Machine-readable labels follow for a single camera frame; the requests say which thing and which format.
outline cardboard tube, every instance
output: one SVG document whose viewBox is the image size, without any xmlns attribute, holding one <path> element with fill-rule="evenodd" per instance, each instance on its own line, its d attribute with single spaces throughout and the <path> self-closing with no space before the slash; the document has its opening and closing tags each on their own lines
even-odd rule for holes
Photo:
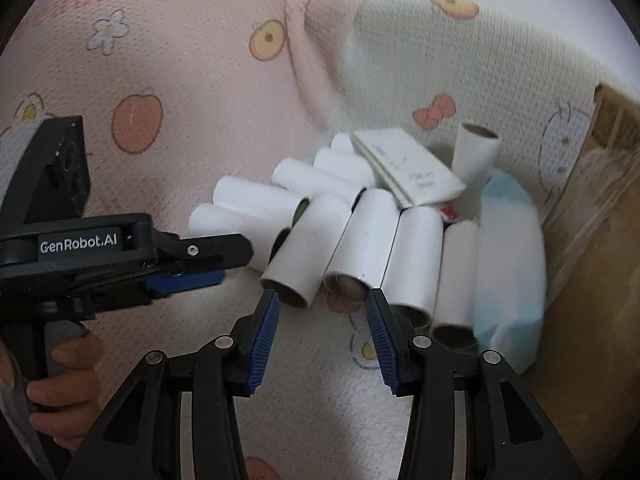
<svg viewBox="0 0 640 480">
<path fill-rule="evenodd" d="M 344 200 L 351 209 L 358 201 L 364 186 L 355 184 L 309 164 L 285 158 L 271 175 L 271 181 L 277 186 L 289 189 L 313 199 L 322 194 L 334 194 Z"/>
<path fill-rule="evenodd" d="M 399 216 L 391 193 L 367 189 L 324 274 L 326 288 L 350 300 L 364 301 L 372 288 L 380 287 Z"/>
<path fill-rule="evenodd" d="M 308 307 L 334 254 L 351 209 L 333 195 L 311 201 L 300 221 L 264 271 L 260 284 L 272 288 L 290 306 Z"/>
<path fill-rule="evenodd" d="M 376 187 L 376 173 L 363 156 L 320 148 L 314 168 L 337 175 L 360 187 Z"/>
<path fill-rule="evenodd" d="M 443 233 L 442 218 L 434 208 L 412 207 L 400 215 L 382 291 L 391 309 L 409 319 L 414 328 L 431 323 Z"/>
<path fill-rule="evenodd" d="M 463 218 L 472 219 L 478 213 L 480 195 L 489 182 L 499 149 L 500 139 L 492 131 L 474 124 L 460 124 L 451 171 L 464 181 L 466 189 L 452 206 Z"/>
<path fill-rule="evenodd" d="M 444 231 L 442 266 L 431 335 L 450 348 L 476 344 L 472 327 L 476 272 L 478 268 L 478 226 L 469 220 Z"/>
<path fill-rule="evenodd" d="M 309 204 L 304 194 L 236 176 L 224 176 L 213 191 L 215 205 L 293 227 Z"/>
<path fill-rule="evenodd" d="M 352 155 L 356 153 L 349 134 L 335 134 L 334 140 L 331 141 L 331 149 L 338 152 L 351 153 Z"/>
<path fill-rule="evenodd" d="M 252 269 L 263 271 L 289 234 L 289 228 L 255 216 L 245 215 L 215 204 L 200 204 L 189 218 L 191 236 L 217 236 L 240 233 L 251 242 Z"/>
</svg>

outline metal screw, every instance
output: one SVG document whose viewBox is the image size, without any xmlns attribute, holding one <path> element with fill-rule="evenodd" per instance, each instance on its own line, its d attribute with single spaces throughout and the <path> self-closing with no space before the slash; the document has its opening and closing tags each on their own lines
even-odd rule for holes
<svg viewBox="0 0 640 480">
<path fill-rule="evenodd" d="M 234 339 L 228 335 L 221 335 L 216 339 L 216 346 L 220 349 L 231 348 L 234 343 Z"/>
<path fill-rule="evenodd" d="M 145 356 L 145 361 L 148 365 L 157 365 L 162 361 L 162 354 L 158 350 L 153 350 Z"/>
<path fill-rule="evenodd" d="M 492 365 L 497 365 L 500 362 L 500 354 L 498 354 L 498 352 L 494 352 L 493 350 L 485 352 L 482 357 L 484 357 L 484 360 Z"/>
<path fill-rule="evenodd" d="M 431 339 L 425 335 L 417 335 L 414 337 L 414 345 L 418 348 L 429 348 L 431 346 Z"/>
</svg>

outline pink fabric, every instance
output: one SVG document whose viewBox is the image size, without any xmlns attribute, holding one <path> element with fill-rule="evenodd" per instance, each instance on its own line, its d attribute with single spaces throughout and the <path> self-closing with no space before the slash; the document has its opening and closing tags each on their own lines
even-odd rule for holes
<svg viewBox="0 0 640 480">
<path fill-rule="evenodd" d="M 366 0 L 286 0 L 291 60 L 300 97 L 322 127 L 338 99 L 340 52 Z"/>
<path fill-rule="evenodd" d="M 44 115 L 81 114 L 88 212 L 147 211 L 184 234 L 220 176 L 268 180 L 310 149 L 317 129 L 271 47 L 284 21 L 284 0 L 38 0 L 0 59 L 0 162 Z M 271 43 L 252 40 L 266 22 Z"/>
</svg>

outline peach print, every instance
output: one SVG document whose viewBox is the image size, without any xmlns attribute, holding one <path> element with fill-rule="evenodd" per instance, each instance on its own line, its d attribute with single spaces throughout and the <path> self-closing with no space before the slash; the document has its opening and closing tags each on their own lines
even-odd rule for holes
<svg viewBox="0 0 640 480">
<path fill-rule="evenodd" d="M 244 462 L 246 463 L 246 472 L 249 480 L 280 480 L 273 467 L 263 459 L 250 456 Z"/>
<path fill-rule="evenodd" d="M 162 115 L 162 103 L 155 95 L 130 95 L 113 112 L 113 140 L 123 152 L 144 152 L 160 132 Z"/>
</svg>

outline tube opening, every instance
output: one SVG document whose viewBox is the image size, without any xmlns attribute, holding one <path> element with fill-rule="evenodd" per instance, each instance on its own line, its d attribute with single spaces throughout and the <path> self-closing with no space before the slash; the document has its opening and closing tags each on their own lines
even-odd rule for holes
<svg viewBox="0 0 640 480">
<path fill-rule="evenodd" d="M 367 190 L 366 187 L 363 187 L 360 192 L 358 193 L 358 196 L 356 197 L 356 200 L 353 201 L 353 206 L 351 206 L 351 212 L 354 211 L 354 209 L 356 209 L 356 206 L 358 205 L 358 202 L 360 201 L 360 199 L 362 198 L 362 195 L 364 194 L 364 192 Z"/>
<path fill-rule="evenodd" d="M 324 286 L 332 293 L 351 301 L 366 301 L 370 290 L 369 285 L 344 274 L 329 275 L 324 280 Z"/>
<path fill-rule="evenodd" d="M 465 130 L 470 131 L 472 134 L 484 137 L 485 139 L 498 139 L 497 134 L 493 133 L 491 130 L 485 128 L 484 126 L 479 126 L 478 124 L 471 123 L 462 123 L 462 127 Z"/>
<path fill-rule="evenodd" d="M 306 208 L 308 206 L 309 206 L 309 199 L 303 198 L 298 204 L 298 207 L 296 208 L 295 212 L 293 213 L 293 221 L 291 222 L 291 227 L 293 227 L 298 222 L 298 220 L 300 220 L 302 213 L 306 211 Z"/>
<path fill-rule="evenodd" d="M 414 328 L 425 328 L 431 324 L 431 316 L 426 312 L 403 304 L 392 304 L 389 307 L 394 314 L 401 314 L 407 318 Z"/>
<path fill-rule="evenodd" d="M 287 236 L 289 236 L 290 232 L 291 232 L 291 229 L 289 229 L 289 228 L 283 229 L 282 231 L 280 231 L 280 234 L 276 237 L 276 241 L 274 241 L 273 247 L 271 248 L 271 254 L 269 254 L 269 262 L 270 263 L 271 263 L 271 260 L 273 260 L 273 257 L 276 255 L 276 253 L 282 247 L 282 244 L 284 243 L 284 240 L 287 239 Z"/>
<path fill-rule="evenodd" d="M 431 335 L 436 341 L 449 348 L 466 348 L 478 343 L 468 326 L 440 325 L 433 329 Z"/>
<path fill-rule="evenodd" d="M 280 297 L 280 301 L 282 303 L 288 304 L 289 306 L 294 306 L 296 308 L 306 308 L 308 305 L 306 304 L 305 298 L 300 296 L 295 290 L 289 288 L 287 285 L 283 285 L 279 282 L 274 282 L 273 280 L 260 280 L 260 284 L 262 288 L 272 288 L 278 293 Z"/>
</svg>

